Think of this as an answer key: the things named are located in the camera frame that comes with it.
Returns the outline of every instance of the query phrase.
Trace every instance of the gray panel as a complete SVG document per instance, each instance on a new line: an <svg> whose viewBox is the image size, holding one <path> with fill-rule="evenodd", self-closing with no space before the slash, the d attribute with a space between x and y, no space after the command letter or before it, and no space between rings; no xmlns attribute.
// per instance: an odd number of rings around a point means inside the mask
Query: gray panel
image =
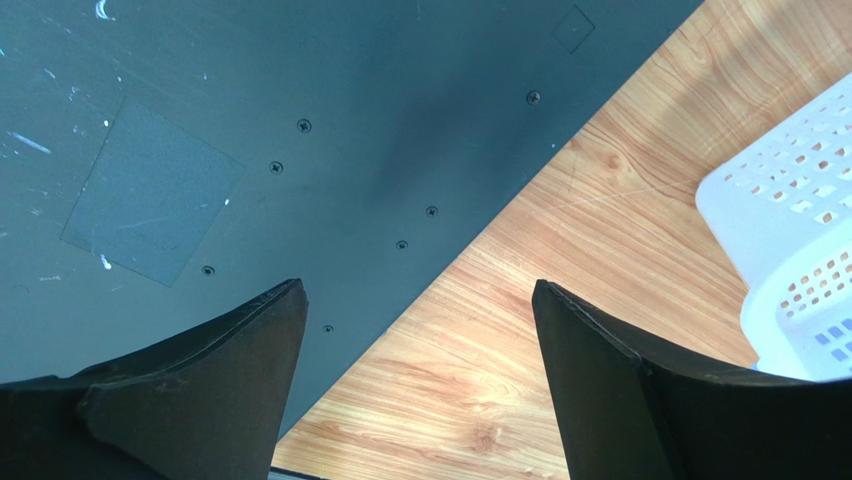
<svg viewBox="0 0 852 480"><path fill-rule="evenodd" d="M0 138L0 381L71 374L299 276L283 432L698 1L576 2L594 30L573 54L564 0L2 4L0 132L50 153ZM246 166L171 287L60 240L125 98Z"/></svg>
<svg viewBox="0 0 852 480"><path fill-rule="evenodd" d="M62 240L174 285L245 167L132 100L101 147Z"/></svg>

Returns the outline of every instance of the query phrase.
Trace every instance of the dark gray background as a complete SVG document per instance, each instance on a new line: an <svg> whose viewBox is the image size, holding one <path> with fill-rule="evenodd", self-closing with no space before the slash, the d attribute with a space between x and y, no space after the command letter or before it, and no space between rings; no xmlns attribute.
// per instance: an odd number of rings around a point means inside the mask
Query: dark gray background
<svg viewBox="0 0 852 480"><path fill-rule="evenodd" d="M0 381L301 277L283 433L698 3L0 0ZM245 166L171 287L60 240L125 99Z"/></svg>

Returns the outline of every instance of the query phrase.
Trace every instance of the wooden floor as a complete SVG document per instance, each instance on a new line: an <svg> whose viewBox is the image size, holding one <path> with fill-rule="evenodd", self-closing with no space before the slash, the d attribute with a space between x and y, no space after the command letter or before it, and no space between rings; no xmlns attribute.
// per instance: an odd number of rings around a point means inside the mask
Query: wooden floor
<svg viewBox="0 0 852 480"><path fill-rule="evenodd" d="M755 355L699 180L852 71L846 0L706 0L281 440L333 480L567 479L538 278L707 355Z"/></svg>

